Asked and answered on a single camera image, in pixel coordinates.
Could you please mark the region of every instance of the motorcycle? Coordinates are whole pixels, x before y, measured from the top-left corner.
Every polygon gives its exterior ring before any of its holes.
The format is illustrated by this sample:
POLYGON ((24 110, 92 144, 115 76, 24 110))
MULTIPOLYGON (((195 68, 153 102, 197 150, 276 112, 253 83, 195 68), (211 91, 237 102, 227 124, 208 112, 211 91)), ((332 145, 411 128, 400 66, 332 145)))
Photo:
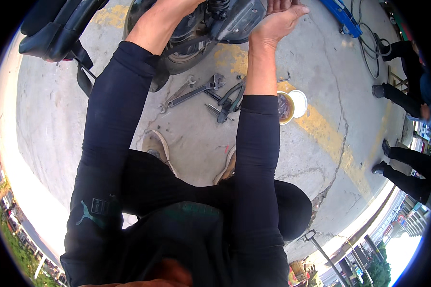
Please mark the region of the motorcycle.
MULTIPOLYGON (((77 82, 89 96, 96 76, 93 62, 80 43, 80 36, 97 10, 109 0, 39 0, 23 21, 26 37, 19 52, 50 62, 76 61, 77 82)), ((133 0, 125 20, 126 39, 139 18, 157 0, 133 0)), ((159 91, 170 75, 198 64, 218 44, 242 44, 267 11, 261 0, 206 0, 185 16, 160 56, 150 92, 159 91)))

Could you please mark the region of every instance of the concrete ground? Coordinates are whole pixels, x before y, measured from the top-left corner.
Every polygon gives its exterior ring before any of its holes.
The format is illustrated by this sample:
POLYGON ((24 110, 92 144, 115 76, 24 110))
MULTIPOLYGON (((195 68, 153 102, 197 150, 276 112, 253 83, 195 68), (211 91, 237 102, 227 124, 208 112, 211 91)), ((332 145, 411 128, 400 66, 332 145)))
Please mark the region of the concrete ground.
MULTIPOLYGON (((320 244, 342 232, 373 202, 386 179, 370 173, 384 157, 381 141, 400 139, 405 112, 386 99, 376 99, 371 86, 386 82, 387 66, 400 77, 401 61, 380 63, 380 76, 373 79, 362 58, 357 39, 339 33, 340 25, 319 1, 304 0, 311 13, 278 45, 277 76, 291 80, 279 90, 299 89, 308 98, 308 110, 281 126, 281 146, 276 179, 291 182, 314 204, 310 229, 320 244)), ((81 37, 99 75, 108 64, 123 35, 129 0, 110 0, 98 11, 81 37)), ((390 42, 398 37, 385 12, 375 0, 362 6, 363 21, 390 42)), ((367 30, 363 37, 372 43, 367 30)), ((226 146, 235 144, 239 112, 235 121, 218 124, 204 103, 215 104, 201 94, 160 114, 158 105, 172 95, 188 75, 197 85, 218 72, 226 76, 223 95, 246 75, 248 45, 219 44, 197 66, 170 77, 158 93, 148 96, 142 118, 131 143, 140 150, 146 131, 160 131, 170 147, 170 160, 180 177, 193 185, 210 185, 222 170, 226 146)), ((368 59, 372 69, 375 61, 368 59)), ((48 63, 23 56, 17 83, 17 141, 19 151, 43 186, 69 210, 85 126, 88 99, 76 82, 76 64, 48 63)), ((135 221, 126 218, 125 225, 135 221)), ((285 246, 289 261, 302 259, 316 249, 295 240, 285 246)))

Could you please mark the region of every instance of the black trousers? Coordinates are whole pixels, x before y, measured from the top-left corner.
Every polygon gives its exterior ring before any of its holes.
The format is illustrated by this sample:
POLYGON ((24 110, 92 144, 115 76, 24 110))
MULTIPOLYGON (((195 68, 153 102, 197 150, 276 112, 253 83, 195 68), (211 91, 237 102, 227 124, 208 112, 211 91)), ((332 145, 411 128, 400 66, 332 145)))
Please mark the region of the black trousers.
POLYGON ((385 98, 401 106, 413 117, 420 118, 420 106, 424 103, 420 90, 420 77, 424 72, 420 59, 413 50, 410 41, 400 41, 391 44, 391 54, 383 57, 383 60, 390 61, 394 58, 402 58, 404 73, 408 78, 408 93, 405 95, 392 85, 383 83, 385 98))
MULTIPOLYGON (((225 218, 231 218, 235 181, 236 175, 217 186, 194 187, 176 178, 171 169, 154 156, 130 150, 122 179, 123 212, 140 217, 170 204, 192 201, 211 205, 222 210, 225 218)), ((310 222, 311 201, 291 183, 275 181, 275 190, 279 231, 285 241, 298 238, 310 222)))
POLYGON ((383 176, 392 181, 400 190, 422 204, 426 204, 431 193, 431 156, 402 147, 392 147, 388 157, 408 164, 425 177, 425 179, 420 179, 407 176, 389 165, 383 171, 383 176))

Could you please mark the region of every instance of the open-end wrench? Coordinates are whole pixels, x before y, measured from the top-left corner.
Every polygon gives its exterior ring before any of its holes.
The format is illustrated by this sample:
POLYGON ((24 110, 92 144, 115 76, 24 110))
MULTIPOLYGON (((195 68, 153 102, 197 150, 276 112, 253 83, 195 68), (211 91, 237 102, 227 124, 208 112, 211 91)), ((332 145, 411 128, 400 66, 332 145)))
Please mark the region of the open-end wrench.
MULTIPOLYGON (((172 95, 166 101, 174 100, 175 98, 177 98, 178 96, 180 96, 182 94, 182 92, 184 92, 184 90, 187 89, 188 86, 190 86, 191 88, 193 88, 193 85, 196 83, 196 81, 192 80, 193 77, 194 77, 193 75, 189 75, 187 77, 187 81, 182 85, 182 87, 180 87, 177 90, 177 92, 175 92, 174 95, 172 95)), ((161 108, 161 112, 160 113, 165 113, 168 110, 167 104, 159 104, 158 107, 161 108)))
POLYGON ((174 100, 168 101, 168 107, 176 106, 176 105, 180 104, 181 102, 188 100, 189 98, 193 97, 194 95, 197 95, 201 92, 204 92, 205 90, 208 90, 208 89, 218 90, 220 87, 222 87, 225 84, 225 82, 222 82, 222 79, 224 79, 224 78, 225 77, 219 73, 214 74, 214 76, 211 77, 211 80, 209 82, 207 82, 204 86, 201 86, 197 89, 194 89, 193 91, 191 91, 190 93, 187 93, 185 95, 181 95, 180 97, 178 97, 174 100))

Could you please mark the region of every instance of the black long-sleeve shirt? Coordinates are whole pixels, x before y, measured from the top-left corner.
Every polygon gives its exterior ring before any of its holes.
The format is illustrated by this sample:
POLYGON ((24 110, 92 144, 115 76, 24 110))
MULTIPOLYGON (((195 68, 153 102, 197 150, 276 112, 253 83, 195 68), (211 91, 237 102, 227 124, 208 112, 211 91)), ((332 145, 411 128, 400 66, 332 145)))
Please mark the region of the black long-sleeve shirt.
MULTIPOLYGON (((93 87, 71 198, 66 253, 61 256, 71 286, 142 280, 132 273, 144 273, 149 264, 142 262, 139 270, 131 270, 125 262, 148 261, 156 254, 140 239, 138 246, 131 247, 131 238, 135 238, 131 233, 139 234, 147 218, 131 230, 122 230, 120 188, 158 58, 134 43, 121 42, 93 87)), ((279 155, 275 96, 244 96, 236 147, 236 200, 226 265, 230 285, 288 286, 289 267, 278 230, 274 190, 279 155)), ((193 278, 204 277, 187 267, 193 278)))

